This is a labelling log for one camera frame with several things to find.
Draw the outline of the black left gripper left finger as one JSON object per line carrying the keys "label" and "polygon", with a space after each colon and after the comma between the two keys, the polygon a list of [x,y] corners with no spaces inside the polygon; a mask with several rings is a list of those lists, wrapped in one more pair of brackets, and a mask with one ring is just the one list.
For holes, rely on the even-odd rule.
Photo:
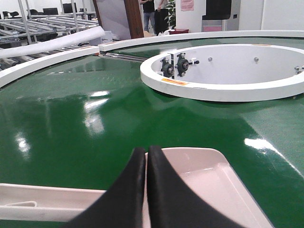
{"label": "black left gripper left finger", "polygon": [[126,167],[110,188],[63,227],[141,228],[145,165],[145,149],[134,148]]}

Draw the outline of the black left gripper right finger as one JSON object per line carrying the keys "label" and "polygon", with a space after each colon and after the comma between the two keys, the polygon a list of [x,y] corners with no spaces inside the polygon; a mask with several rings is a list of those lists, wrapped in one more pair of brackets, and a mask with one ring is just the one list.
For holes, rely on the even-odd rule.
{"label": "black left gripper right finger", "polygon": [[177,174],[160,146],[148,150],[147,200],[152,228],[240,228],[201,199]]}

